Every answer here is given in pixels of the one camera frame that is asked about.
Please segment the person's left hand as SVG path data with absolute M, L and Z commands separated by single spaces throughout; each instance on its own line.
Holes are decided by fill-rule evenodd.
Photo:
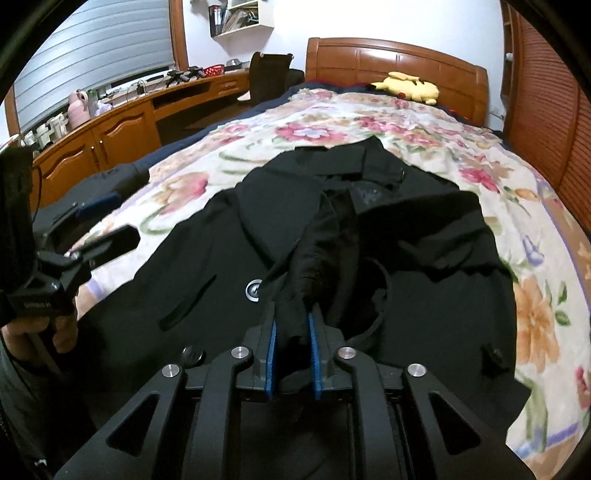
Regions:
M 59 354 L 70 352 L 77 342 L 76 303 L 66 311 L 66 315 L 55 319 L 49 317 L 17 318 L 1 328 L 1 335 L 8 352 L 17 360 L 30 360 L 40 355 L 34 339 L 50 329 L 51 344 Z

